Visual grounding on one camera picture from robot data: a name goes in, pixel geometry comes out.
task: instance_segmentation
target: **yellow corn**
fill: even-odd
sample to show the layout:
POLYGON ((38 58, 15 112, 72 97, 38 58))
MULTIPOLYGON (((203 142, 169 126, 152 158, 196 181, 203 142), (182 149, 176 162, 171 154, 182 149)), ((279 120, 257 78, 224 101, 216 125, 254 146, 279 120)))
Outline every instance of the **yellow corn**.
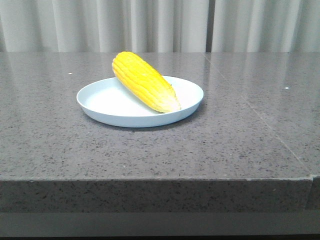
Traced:
POLYGON ((112 68, 122 84, 150 108, 161 113, 181 109, 170 83, 135 53, 120 52, 113 59, 112 68))

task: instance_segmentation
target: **countertop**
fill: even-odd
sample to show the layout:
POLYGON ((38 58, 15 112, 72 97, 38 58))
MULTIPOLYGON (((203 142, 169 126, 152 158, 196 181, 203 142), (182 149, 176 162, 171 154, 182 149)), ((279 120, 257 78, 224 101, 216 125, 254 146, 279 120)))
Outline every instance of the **countertop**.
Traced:
POLYGON ((320 209, 319 53, 139 55, 203 89, 194 114, 103 124, 76 94, 116 53, 0 53, 0 212, 320 209))

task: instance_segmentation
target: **plate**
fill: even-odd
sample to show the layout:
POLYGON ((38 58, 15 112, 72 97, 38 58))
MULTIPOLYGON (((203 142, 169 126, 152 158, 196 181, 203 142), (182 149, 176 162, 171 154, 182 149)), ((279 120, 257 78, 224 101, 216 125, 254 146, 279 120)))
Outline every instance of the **plate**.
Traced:
POLYGON ((145 105, 116 77, 93 82, 76 95, 83 111, 94 120, 119 127, 147 128, 180 121, 198 108, 204 92, 197 84, 163 76, 174 88, 181 110, 160 113, 145 105))

